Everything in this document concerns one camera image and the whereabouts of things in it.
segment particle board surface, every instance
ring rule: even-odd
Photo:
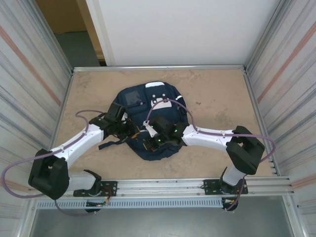
[[[211,129],[247,127],[260,134],[241,70],[167,70],[76,72],[60,125],[56,145],[66,142],[84,128],[76,118],[79,110],[107,111],[122,89],[161,80],[177,87],[196,125]],[[95,113],[85,113],[90,120]],[[109,137],[105,140],[116,141]],[[126,144],[113,145],[101,151],[90,148],[70,168],[92,170],[103,179],[200,178],[219,177],[232,162],[222,151],[206,147],[183,147],[177,154],[159,161],[145,161]],[[257,176],[270,176],[267,161],[260,164]]]

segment navy fabric bag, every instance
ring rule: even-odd
[[[166,98],[176,100],[186,106],[177,88],[162,81],[154,81],[126,88],[118,93],[114,102],[125,106],[129,117],[141,129],[153,104]],[[150,119],[156,115],[162,115],[173,123],[188,122],[187,112],[179,105],[171,102],[161,102],[156,105],[151,113]],[[143,145],[143,139],[149,137],[149,133],[141,132],[136,139],[126,140],[126,143],[144,160],[160,160],[170,157],[181,149],[181,146],[166,144],[155,150],[155,152],[147,151]],[[101,145],[99,149],[120,143],[121,142],[106,143]]]

